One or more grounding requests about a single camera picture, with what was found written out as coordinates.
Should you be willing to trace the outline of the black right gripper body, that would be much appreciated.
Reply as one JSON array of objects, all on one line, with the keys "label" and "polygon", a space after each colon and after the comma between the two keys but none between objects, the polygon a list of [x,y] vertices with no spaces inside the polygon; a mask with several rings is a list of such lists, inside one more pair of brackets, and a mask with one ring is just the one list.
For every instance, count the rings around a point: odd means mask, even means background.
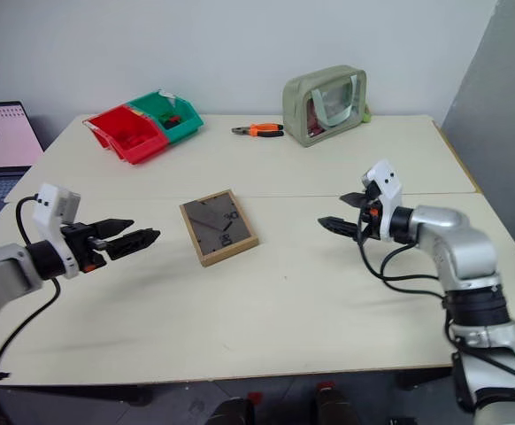
[{"label": "black right gripper body", "polygon": [[359,219],[364,224],[361,235],[364,239],[380,239],[382,204],[379,200],[380,188],[370,182],[360,198]]}]

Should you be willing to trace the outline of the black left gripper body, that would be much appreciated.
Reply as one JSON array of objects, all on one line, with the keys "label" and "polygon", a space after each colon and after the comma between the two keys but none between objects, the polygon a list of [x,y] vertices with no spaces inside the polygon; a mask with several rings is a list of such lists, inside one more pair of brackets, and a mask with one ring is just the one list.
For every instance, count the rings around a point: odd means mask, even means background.
[{"label": "black left gripper body", "polygon": [[63,226],[60,230],[82,273],[89,273],[106,265],[103,255],[95,251],[96,246],[90,241],[91,238],[104,240],[108,237],[98,223],[74,223]]}]

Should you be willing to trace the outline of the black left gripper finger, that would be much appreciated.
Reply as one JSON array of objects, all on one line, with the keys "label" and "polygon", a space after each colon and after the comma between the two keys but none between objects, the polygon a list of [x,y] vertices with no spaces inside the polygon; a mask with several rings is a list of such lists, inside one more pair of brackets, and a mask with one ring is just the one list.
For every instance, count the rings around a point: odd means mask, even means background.
[{"label": "black left gripper finger", "polygon": [[94,229],[95,237],[112,237],[120,234],[134,223],[133,220],[105,219],[92,223],[91,227]]},{"label": "black left gripper finger", "polygon": [[106,243],[105,251],[111,260],[121,259],[151,246],[161,235],[153,228],[139,229]]}]

